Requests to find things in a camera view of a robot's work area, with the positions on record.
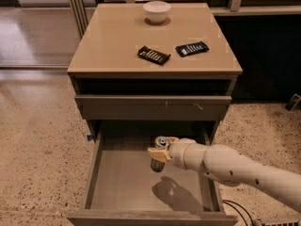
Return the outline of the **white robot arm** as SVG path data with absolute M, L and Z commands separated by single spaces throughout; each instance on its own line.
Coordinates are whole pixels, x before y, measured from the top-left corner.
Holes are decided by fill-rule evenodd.
M 256 162 L 223 144 L 203 145 L 190 138 L 157 137 L 150 157 L 194 170 L 223 185 L 253 186 L 296 212 L 301 212 L 301 175 Z

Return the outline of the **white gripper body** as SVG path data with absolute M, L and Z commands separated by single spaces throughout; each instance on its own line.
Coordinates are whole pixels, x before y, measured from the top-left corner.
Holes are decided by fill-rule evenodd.
M 181 138 L 169 147 L 171 162 L 175 167 L 188 170 L 192 163 L 196 142 L 193 139 Z

